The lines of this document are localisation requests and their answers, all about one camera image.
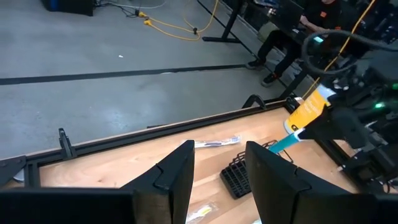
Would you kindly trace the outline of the black computer tower blue light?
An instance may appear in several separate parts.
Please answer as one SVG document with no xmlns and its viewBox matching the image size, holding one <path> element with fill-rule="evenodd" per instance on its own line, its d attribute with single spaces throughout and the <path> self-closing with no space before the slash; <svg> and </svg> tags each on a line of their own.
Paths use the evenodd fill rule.
<svg viewBox="0 0 398 224">
<path fill-rule="evenodd" d="M 46 10 L 51 12 L 66 12 L 93 15 L 95 0 L 40 0 Z"/>
</svg>

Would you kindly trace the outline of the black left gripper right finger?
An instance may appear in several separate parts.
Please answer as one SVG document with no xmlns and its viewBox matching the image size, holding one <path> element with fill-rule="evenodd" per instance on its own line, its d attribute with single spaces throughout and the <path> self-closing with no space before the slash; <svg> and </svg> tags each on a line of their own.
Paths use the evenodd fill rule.
<svg viewBox="0 0 398 224">
<path fill-rule="evenodd" d="M 358 216 L 350 192 L 253 141 L 246 143 L 246 169 L 262 224 L 350 224 Z"/>
</svg>

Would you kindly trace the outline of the purple toothbrush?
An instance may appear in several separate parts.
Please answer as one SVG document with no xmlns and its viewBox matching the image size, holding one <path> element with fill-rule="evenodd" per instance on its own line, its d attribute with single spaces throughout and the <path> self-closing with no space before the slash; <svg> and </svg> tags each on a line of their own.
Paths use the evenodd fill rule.
<svg viewBox="0 0 398 224">
<path fill-rule="evenodd" d="M 203 147 L 221 147 L 221 146 L 227 146 L 227 145 L 233 145 L 233 144 L 239 144 L 241 142 L 241 137 L 240 136 L 233 136 L 228 139 L 224 140 L 215 140 L 215 141 L 197 141 L 194 140 L 195 142 L 195 148 L 203 148 Z"/>
</svg>

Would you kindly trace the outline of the orange toothbrush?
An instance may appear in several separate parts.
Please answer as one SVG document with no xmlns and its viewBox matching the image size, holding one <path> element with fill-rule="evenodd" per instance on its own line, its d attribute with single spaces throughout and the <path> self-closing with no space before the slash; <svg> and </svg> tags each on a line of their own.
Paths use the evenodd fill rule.
<svg viewBox="0 0 398 224">
<path fill-rule="evenodd" d="M 200 208 L 198 208 L 197 210 L 195 210 L 194 212 L 189 213 L 187 215 L 185 224 L 198 224 L 206 216 L 216 212 L 217 210 L 218 210 L 218 207 L 214 203 L 210 202 L 208 204 L 205 204 L 205 205 L 201 206 Z"/>
</svg>

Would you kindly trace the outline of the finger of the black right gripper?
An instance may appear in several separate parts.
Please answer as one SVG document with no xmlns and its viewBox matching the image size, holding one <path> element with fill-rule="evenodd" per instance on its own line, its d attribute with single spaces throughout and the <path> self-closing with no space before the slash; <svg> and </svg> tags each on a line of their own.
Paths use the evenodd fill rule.
<svg viewBox="0 0 398 224">
<path fill-rule="evenodd" d="M 303 128 L 298 137 L 303 140 L 333 139 L 333 124 L 327 106 L 324 106 L 321 114 Z"/>
</svg>

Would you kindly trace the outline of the black desk leg frame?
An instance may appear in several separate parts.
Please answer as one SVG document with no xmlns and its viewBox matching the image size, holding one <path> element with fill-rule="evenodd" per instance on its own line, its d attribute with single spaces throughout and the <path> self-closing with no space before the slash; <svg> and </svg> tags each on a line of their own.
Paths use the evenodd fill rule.
<svg viewBox="0 0 398 224">
<path fill-rule="evenodd" d="M 233 8 L 232 13 L 229 17 L 228 23 L 224 25 L 217 17 L 215 17 L 216 21 L 224 27 L 224 31 L 221 35 L 221 37 L 208 37 L 204 36 L 202 37 L 202 40 L 205 42 L 222 42 L 222 43 L 231 43 L 231 44 L 241 44 L 253 57 L 257 57 L 255 53 L 247 46 L 245 45 L 234 33 L 232 33 L 231 29 L 238 17 L 238 12 L 243 6 L 243 0 L 237 0 L 237 5 Z M 214 18 L 215 13 L 210 12 L 208 8 L 200 1 L 197 0 L 197 3 L 199 5 L 206 9 L 207 12 L 209 12 L 212 15 L 212 18 Z"/>
</svg>

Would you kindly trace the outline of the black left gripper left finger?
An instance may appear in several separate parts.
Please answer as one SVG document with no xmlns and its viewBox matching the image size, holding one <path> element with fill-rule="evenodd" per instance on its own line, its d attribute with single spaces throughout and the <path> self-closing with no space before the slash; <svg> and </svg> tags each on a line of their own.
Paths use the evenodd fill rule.
<svg viewBox="0 0 398 224">
<path fill-rule="evenodd" d="M 185 224 L 192 192 L 195 142 L 187 140 L 122 186 L 133 192 L 135 224 Z"/>
</svg>

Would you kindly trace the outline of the teal mouthwash bottle white cap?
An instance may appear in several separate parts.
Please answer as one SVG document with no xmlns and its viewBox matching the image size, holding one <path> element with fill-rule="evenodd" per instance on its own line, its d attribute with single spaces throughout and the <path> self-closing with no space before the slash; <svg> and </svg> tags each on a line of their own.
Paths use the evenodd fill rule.
<svg viewBox="0 0 398 224">
<path fill-rule="evenodd" d="M 292 134 L 287 135 L 285 138 L 281 139 L 277 143 L 273 144 L 272 146 L 269 147 L 269 150 L 273 152 L 274 154 L 282 152 L 284 149 L 287 149 L 290 146 L 293 146 L 294 144 L 298 143 L 301 141 L 299 138 L 299 134 L 304 131 L 305 129 L 298 129 Z"/>
</svg>

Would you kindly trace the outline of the person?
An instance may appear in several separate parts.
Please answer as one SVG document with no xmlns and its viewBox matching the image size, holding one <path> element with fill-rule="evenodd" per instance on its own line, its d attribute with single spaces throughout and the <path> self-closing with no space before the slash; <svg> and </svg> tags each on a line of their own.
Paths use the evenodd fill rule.
<svg viewBox="0 0 398 224">
<path fill-rule="evenodd" d="M 299 23 L 312 32 L 321 32 L 329 29 L 339 29 L 338 19 L 341 15 L 340 0 L 295 0 L 303 8 Z M 275 66 L 273 72 L 268 74 L 261 85 L 267 87 L 273 84 L 286 69 L 301 56 L 301 44 L 294 41 L 281 30 L 273 30 L 257 52 L 257 59 L 248 62 L 246 67 L 250 70 L 261 68 L 265 65 L 268 53 L 282 44 L 286 48 L 285 57 Z"/>
</svg>

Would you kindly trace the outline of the black wire caddy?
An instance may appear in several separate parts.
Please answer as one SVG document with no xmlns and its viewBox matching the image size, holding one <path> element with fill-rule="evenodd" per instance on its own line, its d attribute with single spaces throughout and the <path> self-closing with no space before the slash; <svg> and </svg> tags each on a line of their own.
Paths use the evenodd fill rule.
<svg viewBox="0 0 398 224">
<path fill-rule="evenodd" d="M 289 177 L 295 166 L 291 160 L 281 157 L 281 152 L 274 154 L 269 150 L 277 142 L 261 145 L 248 141 L 245 151 L 238 153 L 221 171 L 220 177 L 233 198 L 249 193 L 263 200 L 293 197 L 295 190 L 289 184 Z"/>
</svg>

